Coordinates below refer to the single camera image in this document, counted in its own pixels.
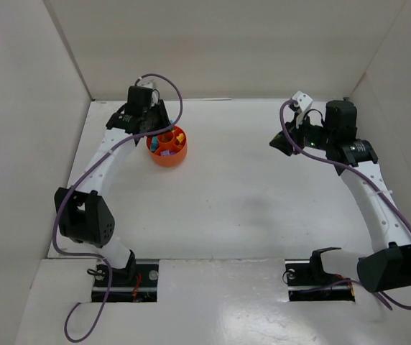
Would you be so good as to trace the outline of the yellow curved lego brick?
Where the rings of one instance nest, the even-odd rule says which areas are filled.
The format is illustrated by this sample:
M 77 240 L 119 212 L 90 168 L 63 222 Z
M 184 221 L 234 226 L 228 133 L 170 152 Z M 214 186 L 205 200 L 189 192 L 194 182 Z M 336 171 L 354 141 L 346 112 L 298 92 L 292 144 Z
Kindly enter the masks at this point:
M 175 143 L 176 144 L 182 144 L 185 141 L 185 134 L 184 133 L 179 133 L 176 137 L 175 137 Z

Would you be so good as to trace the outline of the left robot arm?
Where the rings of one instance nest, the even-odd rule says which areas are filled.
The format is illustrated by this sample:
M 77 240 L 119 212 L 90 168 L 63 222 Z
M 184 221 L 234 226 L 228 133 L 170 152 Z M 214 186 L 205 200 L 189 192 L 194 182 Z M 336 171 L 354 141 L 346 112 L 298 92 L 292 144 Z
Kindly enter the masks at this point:
M 135 256 L 115 234 L 116 221 L 105 200 L 125 159 L 143 137 L 166 132 L 172 125 L 154 81 L 129 87 L 127 102 L 108 122 L 103 138 L 83 174 L 54 195 L 57 211 L 52 246 L 61 255 L 59 236 L 82 245 L 82 257 L 94 257 L 110 268 L 128 272 Z

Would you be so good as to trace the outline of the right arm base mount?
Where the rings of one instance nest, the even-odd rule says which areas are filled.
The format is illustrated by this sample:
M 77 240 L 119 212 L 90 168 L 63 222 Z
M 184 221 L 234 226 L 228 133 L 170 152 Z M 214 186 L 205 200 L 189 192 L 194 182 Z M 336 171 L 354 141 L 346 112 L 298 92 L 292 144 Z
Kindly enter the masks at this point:
M 282 280 L 288 287 L 290 302 L 355 301 L 351 282 L 339 274 L 326 273 L 321 254 L 338 247 L 316 249 L 309 259 L 286 259 Z

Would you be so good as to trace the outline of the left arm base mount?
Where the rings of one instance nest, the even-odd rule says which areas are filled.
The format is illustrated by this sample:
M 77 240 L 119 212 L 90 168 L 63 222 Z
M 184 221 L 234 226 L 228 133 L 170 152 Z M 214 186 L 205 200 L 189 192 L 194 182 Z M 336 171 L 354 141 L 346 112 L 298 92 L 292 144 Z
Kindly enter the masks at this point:
M 113 280 L 107 298 L 108 303 L 155 303 L 159 278 L 159 260 L 141 259 L 136 261 L 135 276 L 128 280 L 120 272 L 113 270 Z M 91 301 L 102 302 L 108 285 L 108 267 L 96 265 L 86 272 L 93 278 Z

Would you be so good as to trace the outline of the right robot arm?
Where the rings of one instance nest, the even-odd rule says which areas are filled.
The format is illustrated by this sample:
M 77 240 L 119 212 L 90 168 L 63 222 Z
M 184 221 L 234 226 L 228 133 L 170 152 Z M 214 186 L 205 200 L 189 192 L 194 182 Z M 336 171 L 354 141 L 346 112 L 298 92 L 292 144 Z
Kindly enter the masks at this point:
M 350 101 L 329 101 L 315 125 L 309 117 L 312 103 L 304 93 L 284 102 L 282 129 L 269 144 L 288 157 L 304 155 L 334 167 L 356 201 L 372 248 L 371 254 L 339 247 L 314 251 L 314 272 L 357 280 L 370 293 L 411 286 L 411 224 L 392 200 L 371 143 L 356 136 L 356 107 Z

